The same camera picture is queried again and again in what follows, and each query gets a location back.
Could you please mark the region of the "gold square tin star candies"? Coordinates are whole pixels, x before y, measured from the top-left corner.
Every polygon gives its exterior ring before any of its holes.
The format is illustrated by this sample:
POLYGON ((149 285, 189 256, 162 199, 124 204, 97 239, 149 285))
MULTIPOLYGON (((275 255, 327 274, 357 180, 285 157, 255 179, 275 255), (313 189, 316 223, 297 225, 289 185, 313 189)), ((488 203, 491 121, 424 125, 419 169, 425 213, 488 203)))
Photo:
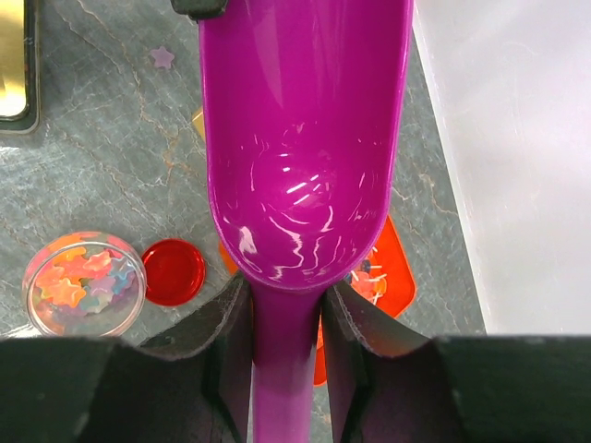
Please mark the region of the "gold square tin star candies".
POLYGON ((1 2, 1 132, 28 134, 40 120, 39 8, 1 2))

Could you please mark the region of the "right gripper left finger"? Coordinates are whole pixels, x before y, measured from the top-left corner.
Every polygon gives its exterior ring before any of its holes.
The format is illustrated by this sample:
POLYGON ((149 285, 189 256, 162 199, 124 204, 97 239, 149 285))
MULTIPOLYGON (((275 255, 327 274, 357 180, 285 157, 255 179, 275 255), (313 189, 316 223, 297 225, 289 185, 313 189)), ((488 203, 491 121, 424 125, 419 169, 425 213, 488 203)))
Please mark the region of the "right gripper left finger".
POLYGON ((170 360, 202 361, 199 394, 234 442, 247 440, 252 326, 251 288, 237 272, 211 300, 140 345, 170 360))

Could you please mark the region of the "red jar lid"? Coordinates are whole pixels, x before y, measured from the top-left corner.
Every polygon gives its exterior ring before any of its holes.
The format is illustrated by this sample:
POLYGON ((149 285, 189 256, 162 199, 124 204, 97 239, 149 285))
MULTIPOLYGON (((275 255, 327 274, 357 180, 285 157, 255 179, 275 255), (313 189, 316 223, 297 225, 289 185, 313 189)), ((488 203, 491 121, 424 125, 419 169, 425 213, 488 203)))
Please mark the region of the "red jar lid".
POLYGON ((163 239, 148 247, 141 258, 146 270, 146 298, 156 305, 184 305, 197 296, 205 282, 204 258, 188 241, 163 239))

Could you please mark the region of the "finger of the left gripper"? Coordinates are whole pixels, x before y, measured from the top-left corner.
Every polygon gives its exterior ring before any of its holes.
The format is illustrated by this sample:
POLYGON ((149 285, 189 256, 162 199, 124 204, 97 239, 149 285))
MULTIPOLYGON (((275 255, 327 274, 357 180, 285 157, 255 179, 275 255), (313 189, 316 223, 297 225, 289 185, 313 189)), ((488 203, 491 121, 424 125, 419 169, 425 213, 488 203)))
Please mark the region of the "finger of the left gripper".
POLYGON ((193 21, 217 18, 224 14, 228 0, 171 0, 175 13, 193 21))

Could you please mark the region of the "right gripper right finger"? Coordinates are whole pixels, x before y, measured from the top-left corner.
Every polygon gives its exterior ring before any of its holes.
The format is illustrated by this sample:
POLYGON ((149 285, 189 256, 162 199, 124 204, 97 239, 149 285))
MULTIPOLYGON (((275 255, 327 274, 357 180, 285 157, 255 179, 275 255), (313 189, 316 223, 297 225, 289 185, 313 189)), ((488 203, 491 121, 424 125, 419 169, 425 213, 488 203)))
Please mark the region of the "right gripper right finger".
POLYGON ((375 364, 404 356, 428 342, 372 305, 345 282, 331 286, 321 300, 325 366, 335 442, 351 442, 376 392, 375 364))

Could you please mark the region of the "clear plastic jar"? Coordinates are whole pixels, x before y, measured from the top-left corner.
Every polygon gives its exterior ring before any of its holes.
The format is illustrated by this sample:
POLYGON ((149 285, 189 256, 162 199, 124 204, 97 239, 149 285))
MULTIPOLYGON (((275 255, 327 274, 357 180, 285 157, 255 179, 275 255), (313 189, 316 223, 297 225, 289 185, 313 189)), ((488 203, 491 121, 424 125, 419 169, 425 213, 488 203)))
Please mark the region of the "clear plastic jar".
POLYGON ((30 323, 47 336, 118 336, 137 320, 146 289, 136 250, 93 231, 65 234, 44 246, 22 279, 30 323))

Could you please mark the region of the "purple plastic scoop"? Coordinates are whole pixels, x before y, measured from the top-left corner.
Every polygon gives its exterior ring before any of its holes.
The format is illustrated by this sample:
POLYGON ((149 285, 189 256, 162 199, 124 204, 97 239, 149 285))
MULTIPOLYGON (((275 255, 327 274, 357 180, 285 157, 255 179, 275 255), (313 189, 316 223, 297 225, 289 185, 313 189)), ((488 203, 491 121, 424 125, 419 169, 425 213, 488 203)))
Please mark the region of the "purple plastic scoop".
POLYGON ((211 213, 253 294, 253 432, 308 440, 320 298, 390 202, 413 5, 231 1, 199 26, 211 213))

